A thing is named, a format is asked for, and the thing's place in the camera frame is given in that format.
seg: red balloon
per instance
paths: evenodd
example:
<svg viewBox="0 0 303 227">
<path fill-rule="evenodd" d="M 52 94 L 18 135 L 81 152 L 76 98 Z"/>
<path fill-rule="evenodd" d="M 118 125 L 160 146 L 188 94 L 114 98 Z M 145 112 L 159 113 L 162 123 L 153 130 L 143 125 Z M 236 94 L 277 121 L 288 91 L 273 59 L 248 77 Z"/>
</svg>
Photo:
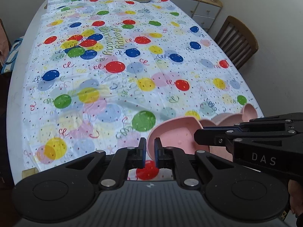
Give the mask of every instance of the red balloon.
<svg viewBox="0 0 303 227">
<path fill-rule="evenodd" d="M 104 21 L 98 20 L 98 21 L 95 21 L 95 22 L 92 24 L 92 26 L 102 26 L 102 25 L 104 25 L 104 24 L 105 24 Z"/>
<path fill-rule="evenodd" d="M 45 41 L 44 41 L 44 43 L 45 44 L 51 44 L 51 43 L 53 43 L 54 41 L 56 41 L 57 40 L 57 37 L 56 36 L 52 36 L 52 37 L 49 37 L 48 39 L 46 39 Z"/>
<path fill-rule="evenodd" d="M 179 90 L 182 90 L 182 91 L 187 91 L 189 90 L 189 83 L 185 80 L 177 80 L 175 82 L 175 85 L 176 87 L 179 89 Z"/>
<path fill-rule="evenodd" d="M 137 44 L 149 44 L 151 42 L 147 37 L 136 37 L 134 41 Z"/>
<path fill-rule="evenodd" d="M 228 68 L 229 67 L 229 64 L 226 60 L 220 60 L 219 65 L 223 68 Z"/>
<path fill-rule="evenodd" d="M 94 46 L 96 43 L 97 43 L 96 40 L 87 39 L 87 40 L 83 41 L 82 43 L 80 43 L 80 46 L 82 46 L 82 47 L 91 47 L 91 46 Z"/>
<path fill-rule="evenodd" d="M 136 170 L 136 176 L 141 180 L 151 180 L 156 177 L 158 173 L 159 169 L 156 167 L 155 162 L 152 160 L 147 160 L 143 169 Z"/>
<path fill-rule="evenodd" d="M 132 19 L 127 19 L 127 20 L 123 21 L 123 24 L 125 24 L 125 25 L 134 25 L 134 24 L 136 24 L 136 22 Z"/>
<path fill-rule="evenodd" d="M 111 61 L 106 64 L 105 69 L 111 73 L 119 73 L 125 70 L 125 65 L 120 61 Z"/>
<path fill-rule="evenodd" d="M 77 40 L 77 41 L 80 41 L 81 39 L 83 38 L 82 35 L 73 35 L 71 36 L 69 39 L 67 40 Z"/>
</svg>

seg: tablecloth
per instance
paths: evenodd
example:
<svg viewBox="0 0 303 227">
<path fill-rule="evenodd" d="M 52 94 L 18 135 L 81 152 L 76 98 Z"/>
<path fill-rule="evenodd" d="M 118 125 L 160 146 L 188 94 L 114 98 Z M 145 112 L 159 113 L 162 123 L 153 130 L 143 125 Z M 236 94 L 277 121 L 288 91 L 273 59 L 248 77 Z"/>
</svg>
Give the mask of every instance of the tablecloth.
<svg viewBox="0 0 303 227">
<path fill-rule="evenodd" d="M 25 168 L 112 154 L 170 118 L 246 103 L 262 116 L 223 51 L 169 0 L 48 0 L 23 86 Z"/>
</svg>

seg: wall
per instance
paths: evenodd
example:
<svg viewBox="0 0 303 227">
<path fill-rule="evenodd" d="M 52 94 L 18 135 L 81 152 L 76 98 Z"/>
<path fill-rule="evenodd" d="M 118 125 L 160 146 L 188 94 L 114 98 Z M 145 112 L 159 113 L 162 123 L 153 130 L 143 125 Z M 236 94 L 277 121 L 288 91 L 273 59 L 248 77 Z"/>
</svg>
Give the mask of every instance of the wall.
<svg viewBox="0 0 303 227">
<path fill-rule="evenodd" d="M 228 15 L 255 35 L 258 52 L 240 69 L 265 116 L 303 112 L 303 0 L 221 0 L 209 34 Z"/>
<path fill-rule="evenodd" d="M 0 0 L 0 18 L 11 42 L 25 34 L 45 0 Z"/>
</svg>

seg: pink cloth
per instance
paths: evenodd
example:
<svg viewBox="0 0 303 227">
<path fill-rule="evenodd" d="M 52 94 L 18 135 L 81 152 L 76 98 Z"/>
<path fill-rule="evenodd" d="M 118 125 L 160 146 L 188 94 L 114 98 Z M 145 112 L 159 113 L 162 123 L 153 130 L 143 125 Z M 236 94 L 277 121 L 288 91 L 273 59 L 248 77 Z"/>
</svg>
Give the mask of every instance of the pink cloth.
<svg viewBox="0 0 303 227">
<path fill-rule="evenodd" d="M 3 66 L 7 55 L 9 54 L 9 42 L 5 35 L 4 29 L 0 24 L 0 63 Z"/>
</svg>

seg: silver rivet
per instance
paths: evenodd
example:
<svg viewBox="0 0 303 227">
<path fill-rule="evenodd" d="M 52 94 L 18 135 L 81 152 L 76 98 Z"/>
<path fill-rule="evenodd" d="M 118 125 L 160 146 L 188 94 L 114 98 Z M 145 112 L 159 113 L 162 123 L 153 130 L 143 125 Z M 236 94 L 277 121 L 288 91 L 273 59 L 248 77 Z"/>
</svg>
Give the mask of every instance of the silver rivet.
<svg viewBox="0 0 303 227">
<path fill-rule="evenodd" d="M 184 184 L 187 186 L 196 186 L 199 184 L 199 181 L 194 178 L 188 178 L 188 179 L 184 180 Z"/>
<path fill-rule="evenodd" d="M 105 186 L 105 187 L 111 187 L 114 186 L 116 184 L 116 181 L 113 179 L 103 179 L 101 181 L 101 185 Z"/>
</svg>

